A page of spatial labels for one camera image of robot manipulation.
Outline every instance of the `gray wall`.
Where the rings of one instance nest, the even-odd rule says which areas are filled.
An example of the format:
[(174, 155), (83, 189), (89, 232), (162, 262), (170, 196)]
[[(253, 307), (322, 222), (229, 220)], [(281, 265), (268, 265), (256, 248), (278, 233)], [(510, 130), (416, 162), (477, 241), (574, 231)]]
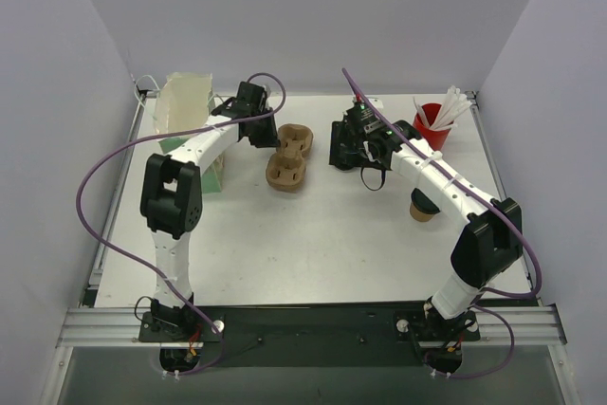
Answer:
[(254, 71), (290, 90), (479, 88), (528, 0), (92, 0), (135, 75)]
[[(90, 0), (0, 0), (0, 11), (0, 401), (30, 404), (95, 250), (76, 188), (124, 141), (135, 106)], [(96, 227), (115, 180), (109, 167), (91, 186)]]
[(539, 251), (584, 403), (605, 403), (607, 0), (530, 0), (481, 89), (506, 191)]

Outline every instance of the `tabletop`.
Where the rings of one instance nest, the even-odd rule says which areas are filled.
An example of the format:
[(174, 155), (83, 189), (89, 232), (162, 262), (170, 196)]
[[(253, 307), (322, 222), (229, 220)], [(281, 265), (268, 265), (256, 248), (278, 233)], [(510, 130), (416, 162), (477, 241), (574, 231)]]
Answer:
[[(413, 123), (413, 96), (378, 95), (391, 121)], [(420, 104), (443, 95), (415, 95)], [(243, 139), (226, 152), (224, 190), (203, 195), (203, 216), (190, 243), (190, 282), (199, 305), (317, 304), (428, 299), (450, 276), (459, 237), (444, 215), (422, 224), (409, 215), (411, 182), (388, 173), (384, 188), (370, 192), (359, 171), (329, 166), (331, 122), (341, 120), (351, 96), (289, 96), (276, 124), (299, 123), (314, 132), (305, 183), (281, 193), (266, 182), (271, 149)], [(278, 97), (270, 97), (276, 106)], [(150, 99), (154, 109), (154, 100)], [(461, 116), (443, 147), (443, 158), (478, 188), (497, 196), (482, 141), (470, 112)], [(138, 136), (154, 133), (143, 114)], [(116, 214), (111, 241), (147, 261), (155, 249), (139, 199), (145, 162), (160, 153), (154, 141), (136, 147)], [(370, 186), (379, 172), (365, 171)], [(152, 296), (151, 270), (108, 250), (96, 307), (133, 306)], [(523, 260), (494, 286), (526, 292)], [(487, 294), (486, 297), (499, 298)]]

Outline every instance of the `purple hose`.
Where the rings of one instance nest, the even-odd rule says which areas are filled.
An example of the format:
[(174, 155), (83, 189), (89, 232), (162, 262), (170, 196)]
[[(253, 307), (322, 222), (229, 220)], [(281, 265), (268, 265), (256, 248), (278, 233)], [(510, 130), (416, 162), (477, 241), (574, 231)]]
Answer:
[[(476, 305), (476, 304), (473, 305), (472, 308), (480, 310), (481, 312), (488, 313), (489, 315), (493, 315), (495, 318), (500, 320), (506, 326), (506, 329), (510, 333), (510, 349), (508, 350), (506, 359), (504, 359), (502, 361), (502, 363), (500, 363), (499, 365), (496, 365), (495, 367), (491, 367), (490, 369), (486, 369), (482, 372), (476, 372), (474, 374), (453, 374), (453, 375), (447, 376), (447, 374), (445, 372), (440, 372), (440, 371), (436, 370), (435, 372), (438, 375), (440, 375), (441, 377), (448, 377), (449, 379), (475, 379), (475, 378), (480, 378), (480, 377), (486, 377), (487, 375), (491, 375), (499, 370), (502, 370), (512, 360), (512, 356), (514, 355), (514, 331), (512, 330), (512, 326), (510, 326), (510, 324), (506, 321), (506, 319), (502, 315), (494, 312), (493, 310), (489, 310), (488, 308), (484, 308), (484, 307), (481, 307), (480, 305)], [(424, 362), (426, 362), (428, 360), (429, 354), (430, 354), (430, 351), (426, 353), (426, 356), (424, 356)]]
[[(369, 99), (367, 99), (367, 97), (362, 93), (362, 90), (360, 90), (360, 87), (354, 82), (354, 80), (348, 73), (348, 70), (346, 70), (345, 68), (342, 68), (341, 71), (343, 72), (343, 76), (345, 76), (346, 80), (348, 80), (348, 83), (350, 84), (350, 87), (352, 87), (352, 91), (355, 93), (355, 95), (358, 95), (362, 99), (362, 101), (364, 101), (364, 103), (369, 107), (369, 109), (371, 109), (371, 111), (374, 112), (374, 114), (377, 116), (377, 118), (380, 119), (381, 121), (383, 121), (388, 126), (388, 128), (390, 128), (390, 130), (392, 130), (392, 132), (397, 137), (399, 137), (405, 144), (407, 144), (407, 146), (409, 146), (422, 160), (425, 160), (426, 158), (428, 158), (428, 156), (426, 156), (423, 152), (421, 152), (419, 149), (417, 149), (408, 139), (405, 138), (405, 136), (400, 132), (400, 130), (395, 128), (390, 123), (390, 121), (387, 120), (373, 106), (373, 104), (369, 101)], [(443, 168), (441, 165), (436, 163), (434, 160), (432, 160), (430, 163), (446, 179), (448, 179), (448, 180), (453, 179), (453, 176), (445, 168)], [(500, 220), (502, 220), (506, 224), (508, 229), (511, 230), (514, 233), (514, 235), (516, 236), (516, 238), (521, 242), (521, 244), (523, 244), (524, 249), (529, 254), (529, 259), (531, 260), (531, 263), (533, 264), (533, 268), (535, 269), (535, 278), (536, 278), (535, 285), (533, 286), (533, 289), (531, 289), (531, 291), (529, 291), (528, 293), (509, 293), (507, 291), (502, 291), (501, 289), (495, 289), (495, 288), (491, 288), (491, 287), (483, 288), (483, 291), (485, 291), (485, 292), (490, 291), (492, 293), (499, 294), (501, 296), (505, 296), (505, 297), (511, 298), (511, 299), (533, 299), (533, 298), (535, 298), (538, 295), (538, 293), (540, 292), (540, 289), (542, 289), (542, 269), (540, 268), (540, 262), (538, 261), (538, 257), (536, 256), (535, 251), (529, 245), (527, 240), (523, 237), (523, 234), (514, 226), (514, 224), (505, 215), (503, 215), (501, 212), (499, 212), (491, 204), (487, 203), (487, 201), (485, 201), (483, 198), (481, 198), (478, 194), (473, 192), (471, 189), (465, 187), (462, 183), (458, 182), (455, 179), (453, 179), (452, 183), (459, 190), (461, 190), (464, 193), (469, 194), (475, 201), (477, 201), (479, 204), (482, 204), (488, 210), (493, 212), (497, 217), (500, 218)]]
[(135, 139), (134, 141), (127, 142), (126, 144), (124, 144), (124, 145), (120, 146), (118, 149), (116, 149), (114, 152), (109, 153), (107, 156), (103, 157), (101, 160), (99, 160), (97, 163), (95, 163), (95, 165), (93, 165), (93, 167), (84, 176), (84, 179), (81, 182), (80, 186), (78, 187), (78, 191), (76, 193), (76, 212), (78, 213), (78, 218), (80, 219), (80, 222), (83, 224), (84, 228), (90, 233), (90, 235), (93, 236), (95, 239), (97, 239), (100, 243), (102, 243), (106, 247), (108, 247), (108, 248), (110, 248), (110, 249), (112, 249), (114, 251), (117, 251), (119, 254), (124, 255), (124, 256), (126, 256), (127, 258), (130, 258), (133, 261), (137, 261), (141, 265), (144, 265), (144, 266), (148, 267), (149, 269), (151, 269), (153, 272), (155, 272), (156, 275), (158, 275), (162, 280), (165, 281), (165, 283), (167, 284), (167, 287), (169, 287), (169, 289), (171, 291), (173, 291), (173, 293), (176, 295), (176, 297), (179, 300), (183, 301), (183, 303), (186, 306), (188, 306), (191, 310), (193, 310), (196, 313), (196, 315), (198, 315), (200, 318), (202, 318), (202, 320), (211, 327), (212, 331), (219, 338), (219, 342), (221, 344), (221, 351), (219, 353), (219, 356), (217, 356), (217, 358), (215, 358), (214, 360), (211, 360), (211, 361), (207, 362), (206, 364), (199, 365), (199, 366), (193, 368), (192, 370), (190, 370), (188, 372), (183, 372), (181, 375), (197, 374), (197, 373), (202, 372), (203, 370), (205, 370), (205, 369), (207, 369), (209, 367), (212, 367), (217, 362), (219, 362), (221, 360), (221, 358), (223, 358), (224, 352), (225, 352), (225, 349), (226, 349), (226, 344), (224, 342), (224, 338), (221, 336), (221, 333), (219, 332), (219, 329), (217, 329), (217, 326), (215, 326), (215, 324), (212, 322), (212, 320), (207, 315), (205, 315), (202, 311), (200, 311), (194, 304), (192, 304), (190, 301), (188, 301), (188, 299), (185, 296), (183, 296), (181, 293), (179, 293), (179, 291), (177, 291), (177, 289), (173, 286), (173, 284), (171, 284), (171, 282), (169, 282), (166, 274), (164, 272), (162, 272), (162, 270), (160, 270), (159, 268), (157, 268), (156, 266), (154, 266), (152, 263), (149, 263), (149, 262), (147, 262), (147, 261), (139, 258), (138, 256), (134, 255), (133, 253), (130, 253), (130, 252), (126, 251), (125, 249), (121, 249), (117, 245), (112, 244), (110, 241), (108, 241), (106, 239), (103, 239), (103, 236), (101, 236), (100, 234), (98, 234), (93, 229), (93, 227), (91, 227), (89, 225), (88, 221), (86, 220), (86, 217), (84, 217), (84, 212), (83, 212), (83, 192), (84, 192), (84, 188), (86, 187), (86, 184), (88, 183), (88, 181), (90, 180), (90, 178), (92, 177), (92, 175), (106, 161), (108, 161), (110, 158), (112, 158), (114, 156), (117, 156), (120, 152), (125, 151), (129, 147), (133, 147), (133, 146), (135, 146), (137, 144), (141, 144), (142, 142), (154, 141), (154, 140), (157, 140), (157, 139), (173, 138), (173, 137), (184, 137), (184, 136), (193, 135), (193, 134), (200, 134), (200, 133), (209, 132), (210, 130), (213, 130), (213, 129), (216, 129), (216, 128), (225, 127), (227, 125), (233, 125), (234, 123), (252, 122), (254, 120), (261, 120), (261, 119), (265, 119), (265, 118), (269, 118), (270, 116), (273, 116), (275, 113), (277, 113), (281, 109), (283, 109), (283, 106), (285, 106), (285, 101), (286, 101), (285, 86), (283, 85), (283, 83), (278, 78), (276, 78), (274, 75), (271, 75), (269, 73), (255, 73), (254, 75), (252, 75), (251, 77), (248, 78), (247, 82), (250, 82), (253, 78), (257, 78), (259, 76), (266, 76), (266, 77), (274, 80), (280, 86), (280, 88), (281, 88), (281, 90), (283, 92), (283, 99), (281, 100), (281, 102), (279, 103), (279, 105), (276, 107), (276, 109), (271, 110), (268, 113), (262, 114), (260, 116), (255, 116), (255, 117), (252, 117), (252, 118), (239, 119), (239, 120), (228, 120), (226, 122), (217, 123), (214, 126), (196, 128), (196, 129), (187, 130), (187, 131), (184, 131), (184, 132), (163, 133), (163, 134), (160, 134), (160, 135), (151, 135), (149, 137), (138, 138), (138, 139)]

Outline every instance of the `purple cable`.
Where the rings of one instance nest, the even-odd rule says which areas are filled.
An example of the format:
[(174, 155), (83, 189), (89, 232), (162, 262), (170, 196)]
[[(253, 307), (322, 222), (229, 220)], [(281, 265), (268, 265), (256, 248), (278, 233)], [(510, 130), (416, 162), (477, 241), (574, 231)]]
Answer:
[(90, 180), (90, 178), (92, 177), (92, 175), (106, 162), (108, 161), (110, 158), (117, 156), (119, 153), (121, 153), (122, 151), (125, 151), (126, 149), (128, 149), (129, 147), (133, 147), (137, 144), (141, 144), (142, 142), (147, 142), (147, 141), (154, 141), (157, 139), (165, 139), (165, 138), (173, 138), (173, 137), (185, 137), (187, 135), (193, 135), (193, 134), (199, 134), (199, 133), (205, 133), (205, 132), (209, 132), (210, 130), (214, 130), (216, 128), (221, 128), (221, 127), (225, 127), (228, 125), (233, 125), (235, 123), (241, 123), (241, 122), (252, 122), (254, 120), (261, 120), (261, 119), (265, 119), (265, 118), (269, 118), (270, 116), (273, 116), (275, 113), (279, 112), (281, 109), (283, 109), (283, 106), (285, 106), (285, 101), (286, 101), (286, 90), (285, 90), (285, 86), (283, 85), (283, 83), (276, 78), (274, 75), (271, 75), (269, 73), (255, 73), (254, 75), (250, 76), (247, 79), (247, 83), (249, 83), (253, 78), (257, 78), (260, 76), (266, 76), (272, 80), (274, 80), (281, 88), (282, 92), (283, 92), (283, 99), (281, 100), (281, 102), (279, 103), (279, 105), (276, 107), (276, 109), (274, 110), (270, 110), (268, 113), (259, 115), (259, 116), (254, 116), (252, 118), (245, 118), (245, 119), (238, 119), (238, 120), (228, 120), (225, 122), (220, 122), (220, 123), (216, 123), (213, 126), (208, 126), (208, 127), (201, 127), (201, 128), (195, 128), (193, 130), (187, 130), (184, 132), (176, 132), (176, 133), (163, 133), (163, 134), (159, 134), (159, 135), (151, 135), (149, 137), (144, 137), (144, 138), (138, 138), (135, 139), (131, 142), (127, 142), (126, 144), (120, 146), (118, 149), (116, 149), (114, 152), (109, 153), (108, 155), (104, 156), (101, 160), (99, 160), (97, 163), (95, 163), (95, 165), (93, 165), (93, 167), (86, 173), (86, 175), (84, 176), (83, 181), (81, 182), (80, 186), (78, 187), (78, 191), (76, 193), (76, 212), (78, 213), (78, 218), (80, 219), (80, 222), (83, 224), (84, 228), (89, 232), (89, 234), (91, 236), (93, 236), (95, 239), (97, 239), (100, 243), (102, 243), (103, 245), (105, 245), (106, 247), (117, 251), (119, 254), (126, 256), (127, 258), (133, 260), (133, 261), (137, 261), (138, 263), (140, 263), (141, 265), (144, 265), (146, 267), (148, 267), (149, 269), (151, 269), (153, 272), (156, 273), (156, 275), (158, 275), (162, 280), (165, 281), (165, 283), (167, 284), (167, 287), (169, 287), (169, 289), (176, 295), (176, 297), (182, 301), (186, 306), (188, 306), (191, 310), (193, 310), (200, 318), (202, 318), (202, 320), (208, 324), (211, 329), (212, 332), (215, 333), (215, 335), (217, 336), (217, 338), (219, 339), (219, 342), (221, 344), (221, 351), (219, 353), (219, 356), (217, 356), (217, 358), (207, 362), (206, 364), (200, 365), (198, 367), (193, 368), (192, 370), (188, 371), (188, 372), (183, 372), (181, 375), (192, 375), (192, 374), (197, 374), (199, 372), (202, 372), (203, 370), (212, 367), (213, 365), (215, 365), (217, 362), (219, 362), (221, 360), (221, 358), (223, 358), (224, 356), (224, 352), (226, 349), (226, 344), (224, 342), (224, 338), (221, 335), (221, 332), (219, 331), (219, 329), (217, 329), (217, 326), (215, 326), (215, 324), (212, 322), (212, 320), (205, 315), (202, 311), (200, 311), (194, 304), (192, 304), (190, 301), (188, 301), (188, 299), (183, 296), (174, 286), (173, 284), (171, 284), (171, 282), (169, 282), (168, 277), (166, 276), (166, 274), (160, 270), (158, 267), (154, 266), (152, 263), (149, 263), (145, 260), (143, 260), (142, 258), (139, 258), (138, 256), (134, 255), (133, 253), (130, 253), (128, 251), (126, 251), (125, 249), (121, 249), (120, 247), (118, 247), (115, 244), (112, 244), (110, 241), (103, 239), (103, 236), (101, 236), (99, 233), (97, 233), (93, 227), (91, 227), (88, 223), (88, 221), (86, 220), (86, 217), (84, 217), (84, 212), (83, 212), (83, 192), (84, 192), (84, 188), (86, 187), (86, 184), (88, 183), (88, 181)]
[[(491, 367), (490, 369), (486, 369), (482, 372), (476, 372), (474, 374), (453, 374), (453, 375), (448, 376), (445, 372), (435, 370), (435, 372), (442, 377), (448, 377), (449, 379), (475, 379), (475, 378), (480, 378), (480, 377), (486, 377), (487, 375), (491, 375), (499, 370), (502, 370), (512, 360), (512, 356), (514, 355), (514, 331), (512, 330), (512, 326), (510, 326), (510, 324), (506, 321), (506, 319), (502, 315), (494, 312), (493, 310), (489, 310), (488, 308), (484, 308), (484, 307), (481, 307), (480, 305), (476, 305), (476, 304), (473, 305), (472, 308), (480, 310), (481, 312), (488, 313), (489, 315), (493, 315), (495, 318), (500, 320), (506, 326), (506, 329), (510, 333), (510, 349), (508, 350), (506, 359), (504, 359), (501, 364), (496, 365), (495, 367)], [(426, 355), (424, 356), (424, 362), (426, 362), (428, 360), (429, 354), (430, 354), (430, 351), (427, 352)]]
[[(387, 120), (373, 106), (373, 104), (369, 101), (369, 99), (367, 99), (367, 97), (362, 93), (362, 90), (360, 90), (360, 87), (354, 82), (354, 80), (348, 73), (348, 70), (346, 70), (345, 68), (342, 68), (341, 71), (343, 72), (343, 76), (345, 76), (346, 80), (348, 80), (348, 83), (350, 84), (350, 87), (352, 87), (352, 91), (355, 93), (355, 95), (358, 95), (362, 99), (362, 101), (364, 101), (364, 103), (369, 107), (369, 109), (371, 109), (371, 111), (373, 111), (373, 113), (377, 116), (377, 118), (380, 119), (381, 121), (383, 121), (386, 124), (386, 126), (388, 126), (388, 128), (390, 128), (390, 130), (392, 130), (392, 132), (397, 137), (399, 137), (405, 144), (407, 144), (407, 146), (409, 146), (422, 160), (427, 159), (428, 156), (426, 156), (423, 152), (421, 152), (419, 149), (417, 149), (408, 139), (405, 138), (405, 136), (400, 132), (400, 130), (395, 128), (390, 123), (390, 121)], [(535, 269), (535, 276), (536, 276), (536, 282), (535, 282), (535, 285), (533, 286), (533, 289), (531, 289), (531, 291), (529, 291), (528, 293), (509, 293), (507, 291), (502, 291), (501, 289), (495, 289), (495, 288), (491, 288), (491, 287), (483, 288), (483, 291), (485, 291), (485, 292), (490, 291), (491, 293), (499, 294), (501, 296), (505, 296), (505, 297), (511, 298), (511, 299), (533, 299), (533, 298), (535, 298), (538, 295), (538, 293), (540, 292), (540, 289), (542, 289), (542, 268), (540, 267), (540, 262), (538, 261), (538, 257), (536, 256), (535, 251), (529, 245), (527, 240), (523, 237), (523, 234), (514, 226), (514, 224), (505, 215), (503, 215), (501, 212), (499, 212), (496, 208), (494, 208), (491, 204), (489, 204), (487, 201), (485, 201), (483, 198), (481, 198), (478, 194), (473, 192), (471, 189), (465, 187), (462, 183), (460, 183), (456, 179), (454, 179), (453, 176), (445, 168), (443, 168), (441, 165), (436, 163), (434, 160), (432, 160), (430, 163), (446, 179), (452, 180), (452, 183), (455, 187), (457, 187), (462, 192), (469, 194), (475, 201), (477, 201), (479, 204), (482, 204), (488, 210), (493, 212), (497, 217), (499, 217), (500, 220), (502, 220), (506, 224), (508, 229), (514, 233), (514, 235), (521, 242), (521, 244), (523, 244), (524, 249), (529, 254), (529, 259), (531, 260), (531, 263), (533, 264), (533, 268)]]

